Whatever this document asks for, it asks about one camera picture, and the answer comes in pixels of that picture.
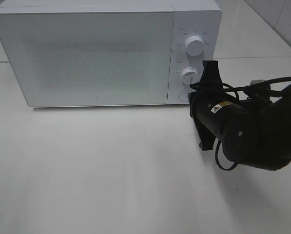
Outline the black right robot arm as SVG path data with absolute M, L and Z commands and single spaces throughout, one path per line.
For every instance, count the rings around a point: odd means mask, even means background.
M 188 94 L 190 115 L 203 151 L 222 150 L 232 167 L 276 171 L 291 162 L 291 77 L 232 87 L 218 62 L 203 61 L 200 81 Z

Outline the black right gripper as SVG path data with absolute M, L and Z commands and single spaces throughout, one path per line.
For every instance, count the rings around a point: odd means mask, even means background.
M 194 120 L 198 136 L 199 147 L 203 151 L 213 149 L 215 136 L 206 127 L 216 127 L 223 121 L 219 111 L 233 105 L 233 96 L 224 92 L 217 60 L 204 60 L 203 73 L 200 82 L 193 85 L 194 92 L 188 94 L 190 115 Z

